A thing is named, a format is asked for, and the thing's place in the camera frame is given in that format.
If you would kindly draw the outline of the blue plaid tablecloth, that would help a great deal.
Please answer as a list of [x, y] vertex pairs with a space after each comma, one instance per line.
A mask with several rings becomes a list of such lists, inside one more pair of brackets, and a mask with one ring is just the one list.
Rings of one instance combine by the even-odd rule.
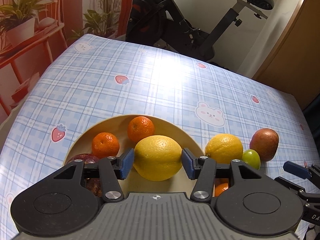
[[8, 134], [1, 152], [1, 239], [17, 234], [13, 198], [60, 168], [85, 130], [121, 114], [167, 120], [201, 148], [218, 133], [236, 135], [248, 148], [257, 130], [274, 129], [278, 150], [261, 168], [317, 192], [310, 181], [283, 171], [287, 160], [319, 164], [293, 96], [167, 50], [85, 35], [47, 68]]

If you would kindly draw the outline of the dark purple mangosteen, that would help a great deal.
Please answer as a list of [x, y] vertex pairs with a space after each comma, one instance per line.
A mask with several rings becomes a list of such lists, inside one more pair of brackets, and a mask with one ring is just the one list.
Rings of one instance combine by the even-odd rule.
[[69, 159], [69, 161], [67, 161], [67, 164], [77, 159], [82, 160], [85, 164], [84, 178], [82, 179], [81, 185], [91, 191], [95, 196], [101, 197], [102, 191], [100, 186], [100, 178], [98, 177], [98, 169], [90, 166], [90, 164], [97, 163], [99, 161], [99, 158], [89, 153], [77, 154]]

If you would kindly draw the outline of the small orange mandarin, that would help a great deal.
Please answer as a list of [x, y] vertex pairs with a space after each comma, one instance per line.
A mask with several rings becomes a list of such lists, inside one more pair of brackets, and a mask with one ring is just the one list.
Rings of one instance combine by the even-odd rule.
[[112, 133], [102, 132], [97, 134], [92, 140], [92, 154], [99, 159], [113, 156], [115, 157], [120, 149], [120, 144]]
[[127, 127], [127, 136], [135, 143], [154, 134], [155, 126], [153, 122], [145, 116], [133, 118]]

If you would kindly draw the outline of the yellow lemon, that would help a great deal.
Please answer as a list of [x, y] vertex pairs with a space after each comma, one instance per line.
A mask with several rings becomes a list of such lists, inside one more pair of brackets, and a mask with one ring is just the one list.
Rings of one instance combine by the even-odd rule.
[[233, 159], [242, 159], [243, 145], [240, 139], [232, 134], [217, 134], [207, 143], [205, 156], [219, 164], [229, 164]]
[[136, 144], [134, 153], [134, 168], [140, 176], [150, 181], [170, 179], [182, 167], [181, 146], [164, 135], [142, 139]]

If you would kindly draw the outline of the red brown apple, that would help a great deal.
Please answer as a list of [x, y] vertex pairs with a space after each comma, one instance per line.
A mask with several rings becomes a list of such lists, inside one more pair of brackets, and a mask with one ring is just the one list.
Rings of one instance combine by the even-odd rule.
[[271, 161], [276, 155], [279, 135], [269, 128], [262, 128], [253, 134], [249, 148], [255, 150], [261, 161]]

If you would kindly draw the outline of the beige round plate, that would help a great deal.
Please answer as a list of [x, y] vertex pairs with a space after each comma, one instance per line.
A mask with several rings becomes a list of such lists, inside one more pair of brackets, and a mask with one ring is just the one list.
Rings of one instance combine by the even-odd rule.
[[[63, 164], [67, 164], [67, 162], [75, 155], [91, 153], [92, 139], [101, 132], [109, 132], [117, 137], [120, 144], [119, 155], [128, 148], [134, 148], [136, 144], [128, 138], [127, 127], [129, 122], [137, 116], [138, 115], [136, 114], [114, 116], [90, 127], [82, 133], [69, 148]], [[155, 126], [156, 135], [171, 137], [181, 146], [181, 148], [188, 148], [196, 157], [203, 155], [202, 148], [200, 148], [193, 138], [185, 133], [185, 131], [166, 120], [154, 116], [149, 116], [148, 118]], [[132, 168], [127, 178], [119, 181], [119, 185], [125, 195], [130, 192], [185, 192], [187, 196], [190, 196], [195, 181], [190, 180], [187, 177], [183, 168], [172, 178], [158, 182], [144, 179], [134, 168]]]

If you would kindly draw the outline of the wooden door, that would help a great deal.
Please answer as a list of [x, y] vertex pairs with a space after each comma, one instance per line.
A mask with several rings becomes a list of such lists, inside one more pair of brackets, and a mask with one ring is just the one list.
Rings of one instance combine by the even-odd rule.
[[301, 109], [319, 94], [319, 0], [304, 0], [253, 80], [292, 94]]

